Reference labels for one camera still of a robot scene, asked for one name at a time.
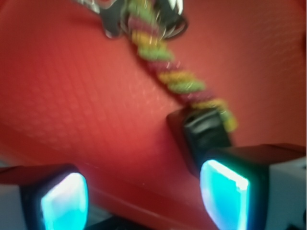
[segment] textured red background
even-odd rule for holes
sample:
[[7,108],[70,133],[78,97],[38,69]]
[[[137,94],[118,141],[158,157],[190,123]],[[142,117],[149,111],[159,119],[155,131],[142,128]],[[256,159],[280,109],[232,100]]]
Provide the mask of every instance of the textured red background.
[[[0,0],[0,147],[14,163],[75,162],[92,199],[155,228],[213,229],[166,125],[181,106],[127,38],[69,0]],[[237,145],[306,145],[306,1],[187,0],[169,42],[226,98]]]

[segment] braided cord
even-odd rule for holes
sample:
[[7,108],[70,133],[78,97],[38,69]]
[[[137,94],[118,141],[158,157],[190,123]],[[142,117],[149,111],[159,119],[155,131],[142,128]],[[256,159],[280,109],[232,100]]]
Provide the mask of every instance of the braided cord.
[[237,122],[227,103],[216,98],[193,73],[183,70],[180,62],[174,61],[174,55],[162,39],[153,0],[129,0],[127,10],[131,40],[138,47],[138,55],[147,61],[149,69],[188,106],[194,109],[216,108],[225,130],[234,131]]

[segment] keychain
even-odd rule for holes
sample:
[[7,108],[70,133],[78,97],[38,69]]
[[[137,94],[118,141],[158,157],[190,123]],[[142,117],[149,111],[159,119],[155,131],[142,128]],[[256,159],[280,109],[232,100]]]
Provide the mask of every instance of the keychain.
[[100,15],[107,37],[126,33],[148,68],[185,105],[194,110],[215,109],[227,132],[236,129],[236,119],[227,103],[184,70],[167,48],[165,40],[183,34],[188,27],[182,14],[183,0],[75,1]]

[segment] glowing cyan light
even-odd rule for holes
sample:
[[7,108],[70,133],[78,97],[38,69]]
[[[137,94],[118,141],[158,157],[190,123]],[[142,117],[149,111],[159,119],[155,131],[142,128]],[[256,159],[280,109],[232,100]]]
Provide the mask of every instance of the glowing cyan light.
[[246,230],[249,181],[215,160],[202,165],[200,181],[203,203],[216,226]]
[[88,191],[85,178],[71,173],[54,186],[41,200],[46,230],[82,230],[88,214]]

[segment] red textured fabric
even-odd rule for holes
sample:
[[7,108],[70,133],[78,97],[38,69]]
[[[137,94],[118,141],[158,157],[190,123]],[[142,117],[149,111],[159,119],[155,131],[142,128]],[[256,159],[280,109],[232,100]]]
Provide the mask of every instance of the red textured fabric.
[[[306,145],[303,5],[185,1],[189,29],[169,46],[228,101],[239,121],[237,145]],[[180,105],[145,69],[127,38],[106,38],[99,17],[79,5],[7,0],[0,11],[0,146],[15,161],[77,162],[95,201],[148,226],[213,229],[199,181],[166,125]]]

